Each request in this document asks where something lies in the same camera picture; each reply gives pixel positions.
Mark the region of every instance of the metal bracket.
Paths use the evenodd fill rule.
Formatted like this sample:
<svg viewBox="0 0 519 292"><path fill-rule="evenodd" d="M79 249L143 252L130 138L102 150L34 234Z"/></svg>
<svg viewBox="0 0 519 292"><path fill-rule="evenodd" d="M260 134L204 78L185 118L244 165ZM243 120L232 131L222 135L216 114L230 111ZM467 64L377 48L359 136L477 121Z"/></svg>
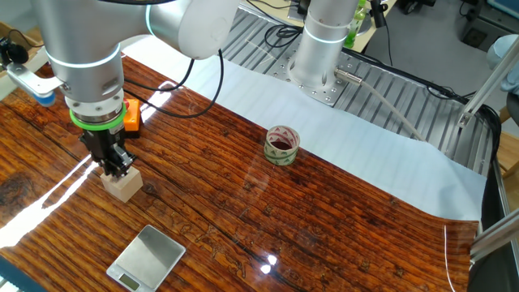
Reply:
<svg viewBox="0 0 519 292"><path fill-rule="evenodd" d="M485 230L470 249L470 258L476 262L519 235L519 209Z"/></svg>
<svg viewBox="0 0 519 292"><path fill-rule="evenodd" d="M476 92L474 98L465 106L458 120L458 126L465 128L470 119L478 112L495 88L501 83L512 68L519 62L519 38L513 43L500 64L495 68L487 82Z"/></svg>
<svg viewBox="0 0 519 292"><path fill-rule="evenodd" d="M30 95L47 97L54 89L63 85L63 81L57 77L48 79L40 78L21 64L11 63L7 65L7 74L13 82Z"/></svg>

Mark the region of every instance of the wood grain surface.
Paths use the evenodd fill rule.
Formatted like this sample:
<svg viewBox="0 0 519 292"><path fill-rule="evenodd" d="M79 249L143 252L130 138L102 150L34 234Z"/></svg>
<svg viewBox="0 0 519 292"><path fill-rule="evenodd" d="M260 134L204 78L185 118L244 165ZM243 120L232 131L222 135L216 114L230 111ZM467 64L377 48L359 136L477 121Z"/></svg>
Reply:
<svg viewBox="0 0 519 292"><path fill-rule="evenodd" d="M131 79L167 80L123 60ZM179 114L209 103L188 88L157 94ZM146 225L187 248L159 290L466 290L476 222L430 216L303 149L274 166L267 131L219 105L187 120L154 113L127 141L144 180L127 204L104 192L100 169L81 183L90 162L37 202L88 155L62 96L43 108L16 90L0 127L0 255L48 291L123 290L105 271ZM22 216L33 227L10 247L5 230Z"/></svg>

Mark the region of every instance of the white paper sheet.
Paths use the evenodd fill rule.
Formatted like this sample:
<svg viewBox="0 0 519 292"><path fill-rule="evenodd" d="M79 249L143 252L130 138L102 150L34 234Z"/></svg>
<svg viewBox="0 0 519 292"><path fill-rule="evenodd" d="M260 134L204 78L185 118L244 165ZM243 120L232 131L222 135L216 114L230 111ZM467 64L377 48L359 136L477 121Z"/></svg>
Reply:
<svg viewBox="0 0 519 292"><path fill-rule="evenodd" d="M190 61L154 37L123 52L173 80L183 78ZM219 74L217 56L197 61L185 85L211 99ZM292 127L301 147L424 212L456 220L481 218L487 179L430 144L386 131L321 104L291 84L227 61L217 103L266 129Z"/></svg>

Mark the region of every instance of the roll of tape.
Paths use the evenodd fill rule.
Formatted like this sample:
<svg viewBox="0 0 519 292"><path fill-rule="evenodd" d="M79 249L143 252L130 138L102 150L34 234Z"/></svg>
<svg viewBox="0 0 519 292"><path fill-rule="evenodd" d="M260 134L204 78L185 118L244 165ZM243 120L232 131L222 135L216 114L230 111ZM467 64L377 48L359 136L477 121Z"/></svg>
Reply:
<svg viewBox="0 0 519 292"><path fill-rule="evenodd" d="M267 132L264 154L275 165L294 162L299 150L299 134L286 126L276 126Z"/></svg>

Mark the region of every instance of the clear tube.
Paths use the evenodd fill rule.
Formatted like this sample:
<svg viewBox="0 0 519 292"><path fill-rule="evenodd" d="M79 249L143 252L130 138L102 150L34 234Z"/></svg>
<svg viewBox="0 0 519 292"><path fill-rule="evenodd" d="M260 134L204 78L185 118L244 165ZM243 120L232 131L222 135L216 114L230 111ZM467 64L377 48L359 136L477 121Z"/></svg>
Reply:
<svg viewBox="0 0 519 292"><path fill-rule="evenodd" d="M405 118L404 115L398 111L398 109L396 109L394 106L392 106L392 104L390 104L389 101L387 101L378 91L376 91L376 89L374 89L370 84L367 84L364 81L361 81L360 84L363 87L367 88L367 90L369 90L376 98L378 98L380 100L380 102L382 102L384 105L386 105L404 123L404 126L407 127L407 129L409 131L411 131L411 133L413 133L413 135L416 138L418 138L418 140L427 142L422 137L422 135L420 135L418 130L416 130L416 128L414 128L414 126L407 120L407 118Z"/></svg>

